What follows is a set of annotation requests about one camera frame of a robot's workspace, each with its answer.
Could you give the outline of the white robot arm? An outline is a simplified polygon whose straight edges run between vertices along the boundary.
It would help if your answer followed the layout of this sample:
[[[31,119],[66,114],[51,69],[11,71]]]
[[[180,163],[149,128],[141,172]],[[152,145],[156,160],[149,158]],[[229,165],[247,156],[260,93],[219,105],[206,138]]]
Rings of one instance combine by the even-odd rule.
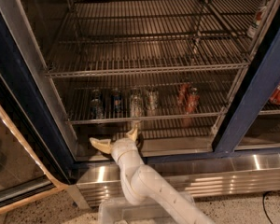
[[[138,205],[147,198],[153,199],[178,224],[215,224],[155,169],[144,164],[136,146],[137,135],[138,126],[134,125],[124,138],[114,143],[110,139],[90,138],[91,145],[110,154],[119,167],[120,184],[126,200]]]

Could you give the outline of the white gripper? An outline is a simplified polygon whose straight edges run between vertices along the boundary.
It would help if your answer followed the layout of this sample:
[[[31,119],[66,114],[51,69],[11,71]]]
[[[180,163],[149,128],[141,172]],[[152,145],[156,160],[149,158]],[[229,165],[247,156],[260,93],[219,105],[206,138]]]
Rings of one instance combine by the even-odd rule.
[[[126,133],[128,138],[117,140],[111,146],[110,139],[96,139],[90,138],[91,145],[100,152],[110,154],[114,161],[140,161],[140,155],[135,141],[138,136],[138,129],[134,126]]]

